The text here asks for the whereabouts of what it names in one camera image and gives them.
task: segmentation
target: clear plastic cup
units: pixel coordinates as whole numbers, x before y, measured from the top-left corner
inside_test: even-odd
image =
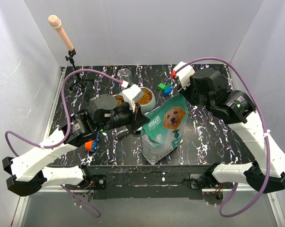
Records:
[[[132,82],[132,73],[131,73],[131,70],[129,69],[121,69],[118,71],[118,77],[121,79],[121,80],[125,80],[129,83],[128,87],[131,87],[133,85],[133,82]]]

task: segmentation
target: green block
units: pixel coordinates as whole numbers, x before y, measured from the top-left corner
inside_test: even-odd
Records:
[[[159,85],[157,85],[157,88],[159,91],[165,91],[165,87],[166,85],[164,85],[163,83],[160,83]]]
[[[170,84],[170,83],[168,83],[168,84],[165,86],[164,90],[167,90],[167,89],[168,89],[168,87],[170,87],[170,86],[171,86],[171,84]]]

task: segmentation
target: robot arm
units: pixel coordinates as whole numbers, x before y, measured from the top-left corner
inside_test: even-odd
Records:
[[[127,89],[123,93],[124,100],[117,106],[113,96],[100,95],[92,100],[87,110],[71,117],[71,131],[67,140],[53,149],[34,147],[27,153],[16,157],[3,159],[3,167],[11,177],[7,179],[8,189],[19,196],[31,195],[42,187],[59,184],[79,185],[91,181],[85,175],[82,166],[46,167],[63,154],[75,150],[84,143],[94,140],[98,132],[121,126],[134,131],[150,119],[141,112],[141,107],[135,103],[141,95],[140,89]],[[48,138],[40,143],[41,147],[57,144],[62,141],[67,132],[67,125],[57,128]]]
[[[263,134],[262,123],[255,105],[247,94],[241,91],[229,91],[219,71],[206,68],[194,72],[188,65],[179,63],[172,77],[179,79],[180,93],[191,105],[202,105],[234,130],[247,145],[256,161],[242,165],[213,164],[198,179],[202,186],[215,186],[218,183],[237,182],[249,184],[259,191],[265,178],[266,145],[264,136],[270,144],[270,177],[264,193],[275,192],[285,188],[285,153],[275,143],[269,133]]]

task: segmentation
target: microphone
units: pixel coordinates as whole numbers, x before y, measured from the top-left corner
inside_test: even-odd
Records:
[[[65,30],[62,27],[61,20],[56,15],[51,15],[48,17],[48,21],[49,21],[50,27],[53,28],[57,32],[57,34],[60,36],[62,41],[65,43],[68,50],[73,51],[74,46],[72,45],[70,39],[65,33]]]

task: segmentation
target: kibble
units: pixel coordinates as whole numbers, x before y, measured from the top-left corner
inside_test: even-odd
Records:
[[[116,100],[117,100],[117,106],[121,105],[121,103],[123,103],[124,98],[122,96],[115,96]]]
[[[152,100],[152,94],[150,91],[146,90],[146,89],[142,89],[143,90],[143,97],[141,97],[138,100],[138,103],[140,105],[146,105],[147,103],[149,103]]]

